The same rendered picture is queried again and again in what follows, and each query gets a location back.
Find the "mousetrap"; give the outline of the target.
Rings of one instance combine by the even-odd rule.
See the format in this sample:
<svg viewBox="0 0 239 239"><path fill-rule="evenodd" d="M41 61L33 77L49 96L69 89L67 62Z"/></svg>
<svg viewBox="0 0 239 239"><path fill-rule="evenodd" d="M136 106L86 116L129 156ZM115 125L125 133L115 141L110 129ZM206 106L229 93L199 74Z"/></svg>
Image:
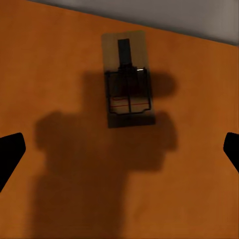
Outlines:
<svg viewBox="0 0 239 239"><path fill-rule="evenodd" d="M101 34L108 128L153 125L145 30Z"/></svg>

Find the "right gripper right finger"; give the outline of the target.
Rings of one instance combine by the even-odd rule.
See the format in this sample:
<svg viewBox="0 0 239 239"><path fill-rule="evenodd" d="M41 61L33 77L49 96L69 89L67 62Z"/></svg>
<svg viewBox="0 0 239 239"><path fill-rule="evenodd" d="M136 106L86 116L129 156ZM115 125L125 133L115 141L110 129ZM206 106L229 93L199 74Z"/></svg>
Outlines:
<svg viewBox="0 0 239 239"><path fill-rule="evenodd" d="M239 172L239 134L228 132L223 151L226 153L236 170Z"/></svg>

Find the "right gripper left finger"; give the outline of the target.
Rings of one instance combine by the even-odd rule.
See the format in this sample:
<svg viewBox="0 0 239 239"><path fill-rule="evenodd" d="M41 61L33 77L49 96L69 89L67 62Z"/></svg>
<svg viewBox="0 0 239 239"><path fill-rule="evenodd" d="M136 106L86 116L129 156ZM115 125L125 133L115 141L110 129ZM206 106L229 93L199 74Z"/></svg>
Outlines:
<svg viewBox="0 0 239 239"><path fill-rule="evenodd" d="M26 151L21 132L0 138L0 192Z"/></svg>

